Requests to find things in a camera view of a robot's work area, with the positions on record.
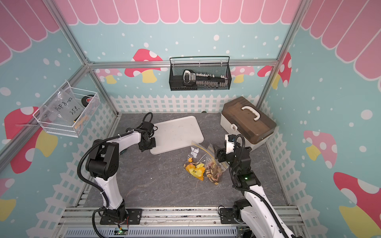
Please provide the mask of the ziploc bag with yellow chick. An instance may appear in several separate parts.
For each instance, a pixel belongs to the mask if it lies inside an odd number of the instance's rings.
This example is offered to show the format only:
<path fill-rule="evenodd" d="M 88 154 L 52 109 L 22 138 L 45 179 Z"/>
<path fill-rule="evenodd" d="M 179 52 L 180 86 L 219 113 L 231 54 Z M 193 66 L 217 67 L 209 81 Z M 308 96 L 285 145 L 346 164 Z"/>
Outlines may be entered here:
<path fill-rule="evenodd" d="M 204 181 L 204 175 L 206 171 L 207 159 L 210 158 L 210 155 L 203 146 L 196 143 L 195 141 L 191 142 L 187 160 L 183 168 L 193 177 Z"/>

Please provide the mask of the clear ziploc bag of cookies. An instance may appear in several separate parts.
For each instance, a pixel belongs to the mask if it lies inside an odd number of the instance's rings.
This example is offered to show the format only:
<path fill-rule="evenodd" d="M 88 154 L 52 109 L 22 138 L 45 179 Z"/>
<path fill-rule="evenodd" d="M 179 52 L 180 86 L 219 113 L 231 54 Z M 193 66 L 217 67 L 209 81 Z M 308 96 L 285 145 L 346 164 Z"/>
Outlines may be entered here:
<path fill-rule="evenodd" d="M 209 180 L 218 185 L 222 174 L 229 168 L 227 162 L 219 162 L 215 158 L 216 147 L 212 144 L 208 146 L 205 160 L 205 174 Z"/>

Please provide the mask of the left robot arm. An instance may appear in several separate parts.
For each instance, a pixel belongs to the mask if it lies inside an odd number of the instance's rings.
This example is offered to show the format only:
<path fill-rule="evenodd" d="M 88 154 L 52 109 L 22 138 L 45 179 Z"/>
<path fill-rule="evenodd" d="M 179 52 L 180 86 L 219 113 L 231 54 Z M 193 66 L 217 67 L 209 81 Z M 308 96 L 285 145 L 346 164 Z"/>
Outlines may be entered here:
<path fill-rule="evenodd" d="M 98 212 L 113 223 L 121 224 L 129 217 L 116 178 L 119 156 L 133 145 L 141 152 L 156 147 L 152 119 L 153 113 L 149 112 L 138 127 L 128 128 L 121 135 L 95 140 L 78 163 L 77 176 L 98 189 L 103 197 L 103 207 Z"/>

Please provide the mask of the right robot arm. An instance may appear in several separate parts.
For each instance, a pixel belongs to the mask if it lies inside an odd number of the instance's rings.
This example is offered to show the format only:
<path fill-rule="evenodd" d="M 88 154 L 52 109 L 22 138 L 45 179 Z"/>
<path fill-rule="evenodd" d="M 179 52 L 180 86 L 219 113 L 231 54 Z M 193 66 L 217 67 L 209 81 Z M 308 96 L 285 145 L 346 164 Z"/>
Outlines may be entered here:
<path fill-rule="evenodd" d="M 222 224 L 243 224 L 249 227 L 244 237 L 295 238 L 268 200 L 261 182 L 251 169 L 250 151 L 241 135 L 227 134 L 225 148 L 218 149 L 215 157 L 229 165 L 233 188 L 245 197 L 234 202 L 232 208 L 219 206 L 217 212 Z"/>

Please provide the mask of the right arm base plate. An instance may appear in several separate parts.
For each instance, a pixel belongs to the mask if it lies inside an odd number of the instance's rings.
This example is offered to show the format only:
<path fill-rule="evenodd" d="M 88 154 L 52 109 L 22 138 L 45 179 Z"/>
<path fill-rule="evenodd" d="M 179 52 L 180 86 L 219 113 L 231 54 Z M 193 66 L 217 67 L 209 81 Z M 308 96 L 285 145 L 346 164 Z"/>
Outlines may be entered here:
<path fill-rule="evenodd" d="M 226 208 L 219 206 L 217 213 L 220 217 L 221 224 L 244 224 L 244 222 L 238 217 L 234 208 Z"/>

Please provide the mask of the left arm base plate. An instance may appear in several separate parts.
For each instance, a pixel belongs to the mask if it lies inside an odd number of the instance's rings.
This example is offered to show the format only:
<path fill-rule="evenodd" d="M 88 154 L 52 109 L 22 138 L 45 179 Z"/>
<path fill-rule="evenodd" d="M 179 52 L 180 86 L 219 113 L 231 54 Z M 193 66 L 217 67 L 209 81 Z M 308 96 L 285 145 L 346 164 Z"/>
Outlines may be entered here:
<path fill-rule="evenodd" d="M 142 218 L 142 209 L 106 209 L 100 212 L 101 225 L 139 225 Z"/>

